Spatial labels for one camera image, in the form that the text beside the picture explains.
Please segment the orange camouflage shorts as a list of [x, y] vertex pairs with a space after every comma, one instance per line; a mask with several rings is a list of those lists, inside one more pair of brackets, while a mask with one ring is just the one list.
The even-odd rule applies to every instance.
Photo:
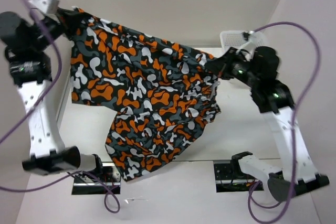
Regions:
[[116, 113], [105, 148], [122, 179], [175, 160], [220, 113], [213, 55], [73, 11], [71, 98]]

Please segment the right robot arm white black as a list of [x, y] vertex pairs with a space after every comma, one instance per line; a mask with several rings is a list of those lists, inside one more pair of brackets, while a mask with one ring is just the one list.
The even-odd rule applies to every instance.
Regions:
[[231, 47], [221, 57], [208, 61], [205, 68], [223, 80], [237, 79], [250, 87], [251, 98], [271, 129], [282, 161], [279, 168], [251, 152], [241, 152], [231, 158], [231, 174], [235, 178], [251, 175], [275, 201], [285, 202], [330, 182], [327, 175], [317, 171], [292, 117], [296, 107], [289, 88], [277, 79], [279, 64], [273, 48], [257, 47], [247, 60]]

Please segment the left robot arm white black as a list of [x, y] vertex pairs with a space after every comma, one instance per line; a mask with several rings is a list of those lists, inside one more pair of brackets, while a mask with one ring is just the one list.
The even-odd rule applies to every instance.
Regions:
[[45, 49], [63, 34], [60, 23], [50, 17], [37, 19], [32, 25], [15, 12], [1, 13], [1, 41], [9, 74], [26, 111], [30, 133], [29, 159], [23, 170], [37, 175], [86, 172], [93, 182], [105, 175], [96, 154], [80, 153], [78, 147], [65, 147], [61, 139], [51, 88], [56, 78], [51, 75], [51, 61]]

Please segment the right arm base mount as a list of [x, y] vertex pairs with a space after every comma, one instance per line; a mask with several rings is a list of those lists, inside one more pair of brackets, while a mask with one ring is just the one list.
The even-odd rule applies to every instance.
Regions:
[[228, 162], [215, 162], [213, 168], [217, 193], [249, 191], [252, 185], [258, 182], [251, 175], [235, 175]]

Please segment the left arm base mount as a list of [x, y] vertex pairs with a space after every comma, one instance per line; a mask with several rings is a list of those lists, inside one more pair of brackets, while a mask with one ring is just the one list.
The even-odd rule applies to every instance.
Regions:
[[74, 176], [72, 185], [72, 195], [103, 195], [107, 190], [100, 184], [103, 182], [115, 195], [120, 194], [121, 190], [121, 174], [112, 162], [104, 162], [102, 164], [102, 172], [100, 174], [92, 173], [98, 180], [86, 174], [77, 174]]

